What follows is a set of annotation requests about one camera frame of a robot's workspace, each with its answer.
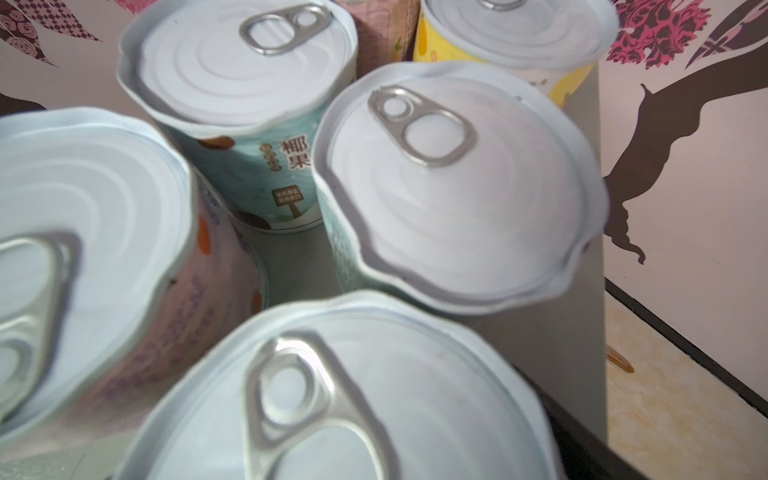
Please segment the white green labelled can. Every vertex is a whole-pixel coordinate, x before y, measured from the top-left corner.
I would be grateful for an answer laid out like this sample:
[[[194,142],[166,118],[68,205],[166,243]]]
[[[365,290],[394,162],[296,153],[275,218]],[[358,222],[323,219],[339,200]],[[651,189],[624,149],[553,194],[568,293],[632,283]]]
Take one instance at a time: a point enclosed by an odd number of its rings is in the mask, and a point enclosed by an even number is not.
[[[358,47],[332,1],[158,1],[124,30],[117,78],[235,219],[293,233],[322,220],[311,149]]]

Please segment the pale blue labelled can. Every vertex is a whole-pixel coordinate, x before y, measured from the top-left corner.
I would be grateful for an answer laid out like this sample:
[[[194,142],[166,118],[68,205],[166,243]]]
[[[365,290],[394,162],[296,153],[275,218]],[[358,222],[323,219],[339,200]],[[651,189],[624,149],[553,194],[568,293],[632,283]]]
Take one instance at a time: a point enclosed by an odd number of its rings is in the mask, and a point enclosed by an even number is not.
[[[562,295],[608,217],[581,130],[536,88],[486,64],[372,71],[330,104],[312,156],[341,288],[443,314]]]

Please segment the yellow labelled can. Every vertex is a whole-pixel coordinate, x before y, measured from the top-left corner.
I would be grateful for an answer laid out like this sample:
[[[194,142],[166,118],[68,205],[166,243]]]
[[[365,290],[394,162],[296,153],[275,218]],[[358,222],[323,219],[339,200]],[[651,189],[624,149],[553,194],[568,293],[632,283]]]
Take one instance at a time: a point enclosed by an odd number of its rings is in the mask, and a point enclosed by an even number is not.
[[[564,107],[618,31],[606,0],[427,0],[413,59],[496,65]]]

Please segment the pink labelled can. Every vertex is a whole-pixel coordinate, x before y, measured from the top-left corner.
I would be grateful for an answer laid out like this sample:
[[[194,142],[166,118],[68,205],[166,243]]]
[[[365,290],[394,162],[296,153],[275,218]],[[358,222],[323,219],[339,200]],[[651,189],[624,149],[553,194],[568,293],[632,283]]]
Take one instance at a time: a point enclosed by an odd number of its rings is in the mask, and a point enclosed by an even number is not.
[[[419,20],[418,0],[337,1],[358,33],[357,77],[408,59]]]
[[[2,118],[3,460],[135,428],[267,298],[261,259],[154,127]]]

